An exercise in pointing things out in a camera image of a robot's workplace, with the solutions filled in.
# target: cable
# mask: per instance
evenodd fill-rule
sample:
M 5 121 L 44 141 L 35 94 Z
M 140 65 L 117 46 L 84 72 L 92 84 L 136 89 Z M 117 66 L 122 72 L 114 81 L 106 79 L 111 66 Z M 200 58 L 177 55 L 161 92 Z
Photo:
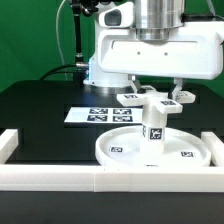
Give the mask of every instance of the cable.
M 50 70 L 49 72 L 45 73 L 39 80 L 44 80 L 45 78 L 47 78 L 48 76 L 54 74 L 55 72 L 65 69 L 65 68 L 77 68 L 75 64 L 67 64 L 67 65 L 62 65 L 59 66 L 57 68 L 54 68 L 52 70 Z
M 56 37 L 57 37 L 57 45 L 58 45 L 58 50 L 59 50 L 59 54 L 61 57 L 62 65 L 65 65 L 65 59 L 64 59 L 63 52 L 62 52 L 62 48 L 61 48 L 61 42 L 60 42 L 59 20 L 60 20 L 61 10 L 62 10 L 64 4 L 66 3 L 66 1 L 67 0 L 63 0 L 61 2 L 61 5 L 58 8 L 58 12 L 57 12 L 57 16 L 56 16 Z
M 210 9 L 210 12 L 212 13 L 212 15 L 215 15 L 216 12 L 215 12 L 215 7 L 212 3 L 212 0 L 206 0 L 207 1 L 207 4 L 208 4 L 208 7 Z

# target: green background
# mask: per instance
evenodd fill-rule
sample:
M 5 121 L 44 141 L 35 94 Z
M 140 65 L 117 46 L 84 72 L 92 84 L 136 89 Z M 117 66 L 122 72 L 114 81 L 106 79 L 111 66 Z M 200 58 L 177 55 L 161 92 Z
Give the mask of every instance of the green background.
M 61 1 L 0 1 L 0 92 L 20 80 L 37 80 L 48 70 L 62 64 L 55 32 L 56 14 Z M 213 0 L 213 3 L 216 13 L 224 15 L 223 0 Z M 186 12 L 209 12 L 206 0 L 186 0 Z M 81 22 L 83 51 L 87 61 L 94 52 L 93 18 L 82 17 Z M 61 13 L 60 38 L 65 62 L 73 63 L 74 24 L 68 3 Z M 224 73 L 213 81 L 188 81 L 203 83 L 224 97 Z

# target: black tabletop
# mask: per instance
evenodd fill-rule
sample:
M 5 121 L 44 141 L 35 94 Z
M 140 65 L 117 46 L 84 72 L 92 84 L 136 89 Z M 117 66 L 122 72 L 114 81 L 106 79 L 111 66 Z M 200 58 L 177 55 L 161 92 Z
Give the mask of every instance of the black tabletop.
M 156 83 L 159 91 L 171 84 Z M 187 84 L 197 99 L 168 127 L 224 139 L 224 100 Z M 0 130 L 18 128 L 20 145 L 8 164 L 98 164 L 95 140 L 118 125 L 65 124 L 72 106 L 121 107 L 115 95 L 93 93 L 73 82 L 23 81 L 0 94 Z M 220 193 L 0 192 L 1 223 L 223 223 Z

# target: white robot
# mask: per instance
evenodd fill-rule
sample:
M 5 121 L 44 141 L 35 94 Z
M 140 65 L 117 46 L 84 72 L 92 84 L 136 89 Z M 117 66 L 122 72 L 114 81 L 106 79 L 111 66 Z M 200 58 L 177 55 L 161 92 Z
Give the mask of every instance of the white robot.
M 95 8 L 97 1 L 91 2 Z M 206 134 L 201 140 L 166 128 L 166 123 L 168 114 L 181 113 L 182 103 L 195 100 L 190 92 L 181 91 L 185 78 L 211 80 L 222 72 L 224 23 L 187 21 L 184 0 L 101 3 L 95 54 L 84 84 L 95 91 L 118 93 L 123 106 L 143 106 L 143 114 L 142 125 L 100 136 L 97 160 L 118 167 L 208 166 L 211 152 L 203 140 Z M 141 87 L 138 75 L 172 77 L 176 87 L 171 94 L 160 93 L 152 86 Z M 128 92 L 130 86 L 134 93 Z

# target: black and white pattern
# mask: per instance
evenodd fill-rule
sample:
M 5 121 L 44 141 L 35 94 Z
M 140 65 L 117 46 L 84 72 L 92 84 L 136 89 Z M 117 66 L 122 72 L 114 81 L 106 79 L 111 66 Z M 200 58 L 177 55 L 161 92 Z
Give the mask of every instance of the black and white pattern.
M 133 122 L 132 116 L 113 116 L 113 122 Z
M 131 109 L 114 109 L 113 114 L 130 115 Z
M 162 139 L 162 128 L 152 128 L 150 131 L 150 139 L 151 140 L 159 140 Z
M 107 108 L 91 108 L 89 111 L 90 114 L 108 114 Z
M 127 99 L 136 99 L 138 98 L 136 95 L 124 95 Z
M 107 116 L 106 115 L 89 115 L 87 121 L 91 122 L 106 122 Z
M 193 152 L 188 152 L 188 151 L 182 151 L 181 156 L 182 157 L 194 157 L 194 153 Z
M 111 152 L 123 152 L 123 148 L 122 147 L 111 147 L 110 151 Z
M 164 104 L 165 106 L 173 106 L 176 105 L 173 101 L 169 100 L 169 101 L 161 101 L 162 104 Z

